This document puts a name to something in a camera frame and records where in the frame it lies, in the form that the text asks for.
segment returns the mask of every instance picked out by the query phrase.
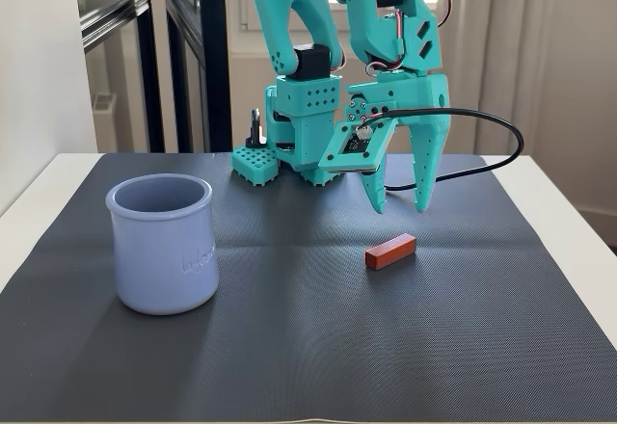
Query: table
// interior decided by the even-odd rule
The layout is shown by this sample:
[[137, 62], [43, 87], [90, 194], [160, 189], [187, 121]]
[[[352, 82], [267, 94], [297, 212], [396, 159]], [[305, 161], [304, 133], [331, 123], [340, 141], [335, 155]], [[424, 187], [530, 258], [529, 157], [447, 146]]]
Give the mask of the table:
[[[61, 154], [0, 218], [0, 291], [100, 159]], [[485, 156], [487, 163], [501, 158]], [[495, 172], [512, 201], [617, 348], [617, 257], [530, 157]], [[593, 255], [593, 265], [589, 265]]]

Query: red block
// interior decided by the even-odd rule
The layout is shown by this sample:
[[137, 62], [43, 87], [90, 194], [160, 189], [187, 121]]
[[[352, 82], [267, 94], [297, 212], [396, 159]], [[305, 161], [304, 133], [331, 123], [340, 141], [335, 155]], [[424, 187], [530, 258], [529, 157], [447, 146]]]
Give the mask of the red block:
[[381, 270], [401, 258], [405, 258], [416, 251], [416, 238], [409, 234], [387, 241], [364, 253], [366, 266], [371, 270]]

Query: ceramic cup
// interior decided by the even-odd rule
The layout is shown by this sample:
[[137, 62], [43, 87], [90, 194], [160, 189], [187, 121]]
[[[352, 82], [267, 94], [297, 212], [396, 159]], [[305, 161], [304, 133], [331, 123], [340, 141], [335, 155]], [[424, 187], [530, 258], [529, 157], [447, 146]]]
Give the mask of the ceramic cup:
[[189, 175], [133, 178], [107, 195], [114, 230], [116, 289], [150, 315], [191, 310], [219, 284], [212, 188]]

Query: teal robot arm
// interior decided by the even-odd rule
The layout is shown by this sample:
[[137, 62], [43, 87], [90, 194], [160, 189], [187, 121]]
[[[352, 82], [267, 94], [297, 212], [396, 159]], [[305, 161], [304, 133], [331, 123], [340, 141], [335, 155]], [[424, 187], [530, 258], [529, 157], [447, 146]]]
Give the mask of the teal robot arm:
[[[423, 210], [435, 183], [449, 115], [383, 119], [362, 131], [358, 127], [393, 109], [448, 105], [445, 76], [428, 74], [441, 66], [437, 20], [423, 0], [338, 1], [347, 5], [351, 47], [373, 78], [347, 87], [345, 120], [335, 124], [340, 77], [331, 71], [344, 56], [328, 0], [255, 0], [279, 76], [265, 91], [267, 143], [237, 148], [233, 166], [259, 185], [277, 176], [281, 161], [314, 185], [341, 172], [360, 172], [370, 203], [383, 213], [386, 151], [397, 127], [406, 126], [415, 159], [416, 208]], [[384, 6], [395, 13], [380, 15], [378, 8]], [[313, 44], [293, 47], [290, 10], [303, 19]]]

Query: gripper jaw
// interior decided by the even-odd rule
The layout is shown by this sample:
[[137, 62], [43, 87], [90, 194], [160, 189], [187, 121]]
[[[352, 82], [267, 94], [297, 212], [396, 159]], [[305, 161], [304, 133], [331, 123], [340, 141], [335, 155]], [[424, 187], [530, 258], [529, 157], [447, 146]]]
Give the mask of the gripper jaw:
[[450, 126], [449, 116], [433, 116], [431, 123], [410, 125], [414, 148], [414, 175], [416, 178], [416, 210], [426, 210], [433, 194], [437, 166]]
[[362, 174], [362, 185], [364, 191], [368, 196], [370, 205], [373, 206], [375, 212], [378, 214], [384, 213], [384, 207], [386, 206], [386, 187], [384, 186], [384, 180], [386, 178], [386, 156], [379, 168], [375, 172], [364, 172]]

